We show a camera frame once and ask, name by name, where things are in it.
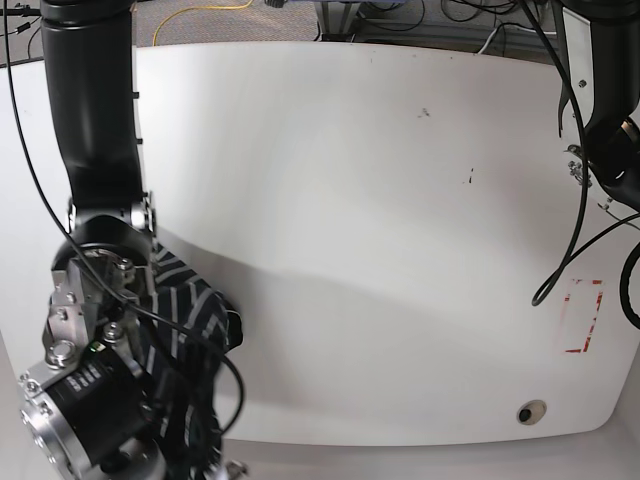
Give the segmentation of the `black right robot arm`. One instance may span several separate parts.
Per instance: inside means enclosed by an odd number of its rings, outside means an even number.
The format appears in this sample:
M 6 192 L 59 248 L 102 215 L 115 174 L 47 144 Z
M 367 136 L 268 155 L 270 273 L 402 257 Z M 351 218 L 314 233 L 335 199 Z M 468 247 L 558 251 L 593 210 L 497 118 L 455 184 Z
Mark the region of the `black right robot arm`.
M 164 248 L 141 169 L 130 1 L 44 1 L 53 125 L 71 188 L 45 355 L 24 424 L 65 479 L 239 479 L 214 407 L 242 319 Z

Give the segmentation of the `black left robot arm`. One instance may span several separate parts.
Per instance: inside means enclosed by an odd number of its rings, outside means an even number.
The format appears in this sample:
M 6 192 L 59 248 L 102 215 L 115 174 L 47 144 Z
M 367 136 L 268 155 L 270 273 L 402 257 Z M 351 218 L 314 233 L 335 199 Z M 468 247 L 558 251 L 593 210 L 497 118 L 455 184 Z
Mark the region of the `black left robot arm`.
M 556 1 L 555 44 L 527 3 L 520 7 L 561 78 L 558 108 L 574 115 L 582 168 L 575 226 L 559 266 L 533 295 L 532 305 L 539 306 L 583 251 L 577 241 L 591 179 L 612 200 L 639 208 L 639 125 L 632 117 L 639 107 L 639 4 Z

